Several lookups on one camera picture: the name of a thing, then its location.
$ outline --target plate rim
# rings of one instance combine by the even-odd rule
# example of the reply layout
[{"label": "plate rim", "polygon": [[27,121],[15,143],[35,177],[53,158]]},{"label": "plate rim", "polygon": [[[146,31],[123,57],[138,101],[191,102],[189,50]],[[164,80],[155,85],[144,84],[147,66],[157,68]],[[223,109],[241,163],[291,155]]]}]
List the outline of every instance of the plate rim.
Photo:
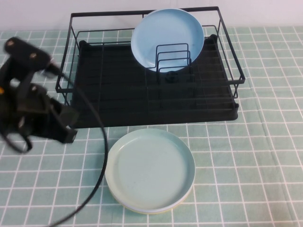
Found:
[{"label": "plate rim", "polygon": [[[183,12],[185,12],[186,14],[188,14],[189,16],[191,16],[191,17],[192,17],[192,18],[201,26],[201,31],[202,31],[202,45],[201,45],[201,49],[200,49],[199,52],[202,51],[203,46],[204,46],[204,42],[205,42],[205,34],[204,34],[204,30],[203,30],[202,25],[200,24],[200,22],[198,21],[198,19],[197,19],[194,15],[190,14],[189,12],[187,12],[187,11],[185,11],[185,10],[183,10],[183,9],[178,9],[178,8],[157,9],[157,10],[154,10],[154,11],[150,12],[149,14],[147,14],[146,16],[144,16],[143,19],[141,20],[141,22],[135,27],[135,29],[134,29],[134,31],[133,31],[133,34],[132,34],[132,38],[131,38],[131,50],[132,50],[133,56],[134,56],[134,58],[136,59],[136,61],[137,61],[140,65],[142,65],[144,68],[149,69],[149,70],[151,70],[151,71],[156,71],[156,70],[157,70],[157,69],[156,69],[156,66],[153,67],[153,68],[144,66],[143,62],[138,61],[136,55],[134,54],[134,41],[133,41],[133,36],[134,36],[135,31],[136,31],[136,28],[144,21],[145,18],[147,18],[148,16],[152,15],[152,14],[155,13],[155,12],[166,11],[166,10],[178,10],[178,11],[183,11]],[[199,54],[198,54],[194,59],[191,59],[191,61],[193,62],[194,60],[196,60],[198,56],[199,56]],[[163,69],[161,72],[163,72],[163,73],[169,72],[169,69]]]},{"label": "plate rim", "polygon": [[[194,182],[195,182],[195,177],[196,177],[196,163],[195,163],[195,159],[194,159],[194,156],[192,154],[192,152],[190,151],[189,147],[179,138],[177,137],[176,135],[174,135],[173,133],[170,133],[168,131],[165,131],[165,130],[160,130],[160,129],[139,129],[139,130],[135,130],[133,132],[130,132],[126,135],[124,135],[123,137],[121,137],[120,139],[124,138],[125,137],[130,137],[130,140],[131,141],[133,138],[131,138],[131,134],[132,133],[135,133],[135,132],[142,132],[142,131],[153,131],[153,132],[161,132],[161,133],[165,133],[167,135],[170,135],[170,136],[173,136],[175,139],[177,139],[178,141],[182,142],[184,144],[184,146],[186,147],[186,151],[190,154],[188,155],[187,157],[190,157],[190,159],[192,159],[193,161],[193,177],[192,177],[192,182],[189,186],[189,188],[187,189],[186,193],[184,193],[184,195],[177,201],[175,201],[174,203],[166,206],[166,207],[163,207],[163,208],[157,208],[157,209],[140,209],[140,208],[137,208],[137,207],[134,207],[133,205],[130,205],[130,204],[127,204],[127,202],[124,202],[123,199],[121,198],[118,198],[116,195],[115,195],[115,192],[112,190],[112,184],[111,184],[111,181],[108,181],[107,178],[109,176],[109,170],[108,168],[106,168],[106,171],[105,171],[105,179],[107,180],[107,185],[108,185],[108,188],[109,188],[109,191],[111,192],[112,196],[121,204],[123,205],[124,207],[128,208],[129,210],[132,210],[134,212],[137,212],[137,213],[142,213],[142,214],[157,214],[157,213],[162,213],[162,212],[165,212],[165,211],[168,211],[172,208],[174,208],[175,206],[178,206],[184,199],[186,199],[186,197],[190,194],[190,192],[192,191],[192,188],[194,186]],[[112,148],[110,149],[109,151],[109,154],[108,154],[108,158],[110,159],[110,152],[113,151],[113,150],[116,150],[116,153],[121,149],[121,147],[123,146],[119,146],[119,145],[116,145],[117,142],[112,146]]]}]

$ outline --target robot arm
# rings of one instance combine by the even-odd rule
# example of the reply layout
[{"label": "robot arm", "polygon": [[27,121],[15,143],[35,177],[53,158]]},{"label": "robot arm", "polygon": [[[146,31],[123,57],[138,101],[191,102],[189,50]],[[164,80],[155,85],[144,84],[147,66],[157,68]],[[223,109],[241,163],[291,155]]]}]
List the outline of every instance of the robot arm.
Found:
[{"label": "robot arm", "polygon": [[[20,40],[10,38],[4,44],[9,59],[0,68],[0,134],[4,140],[20,153],[32,148],[29,136],[73,143],[77,131],[69,128],[79,114],[47,95],[44,87],[31,83],[35,72],[45,70],[58,75],[60,69],[51,63],[44,51]],[[19,81],[15,87],[12,79]],[[27,144],[27,150],[17,148],[8,138],[18,133]]]}]

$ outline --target screw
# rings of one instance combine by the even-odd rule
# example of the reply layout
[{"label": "screw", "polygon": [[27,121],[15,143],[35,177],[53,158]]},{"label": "screw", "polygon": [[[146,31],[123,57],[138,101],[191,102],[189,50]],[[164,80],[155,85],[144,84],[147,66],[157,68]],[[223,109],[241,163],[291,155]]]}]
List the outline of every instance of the screw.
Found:
[{"label": "screw", "polygon": [[8,43],[7,43],[7,46],[12,46],[12,45],[14,45],[14,42],[13,41],[8,41]]},{"label": "screw", "polygon": [[36,56],[37,56],[36,53],[31,53],[30,56],[29,56],[29,58],[35,58]]}]

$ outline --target mint green plate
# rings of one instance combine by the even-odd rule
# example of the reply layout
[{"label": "mint green plate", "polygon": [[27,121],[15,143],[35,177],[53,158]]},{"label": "mint green plate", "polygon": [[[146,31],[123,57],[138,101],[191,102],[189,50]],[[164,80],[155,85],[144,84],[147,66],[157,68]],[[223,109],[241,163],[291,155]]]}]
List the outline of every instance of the mint green plate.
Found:
[{"label": "mint green plate", "polygon": [[175,207],[189,194],[195,162],[189,148],[175,135],[141,129],[113,145],[105,177],[119,203],[136,212],[159,213]]}]

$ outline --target black drip tray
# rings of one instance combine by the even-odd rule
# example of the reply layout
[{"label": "black drip tray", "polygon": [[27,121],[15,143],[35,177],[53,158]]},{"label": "black drip tray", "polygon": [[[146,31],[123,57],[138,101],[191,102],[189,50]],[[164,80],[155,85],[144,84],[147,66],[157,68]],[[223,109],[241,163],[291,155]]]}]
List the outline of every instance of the black drip tray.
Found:
[{"label": "black drip tray", "polygon": [[[81,41],[79,45],[75,84],[107,127],[238,117],[239,105],[227,85],[215,35],[205,40],[191,67],[168,73],[142,67],[133,57],[130,43],[92,45]],[[98,127],[78,94],[72,95],[71,105],[80,112],[76,128]]]}]

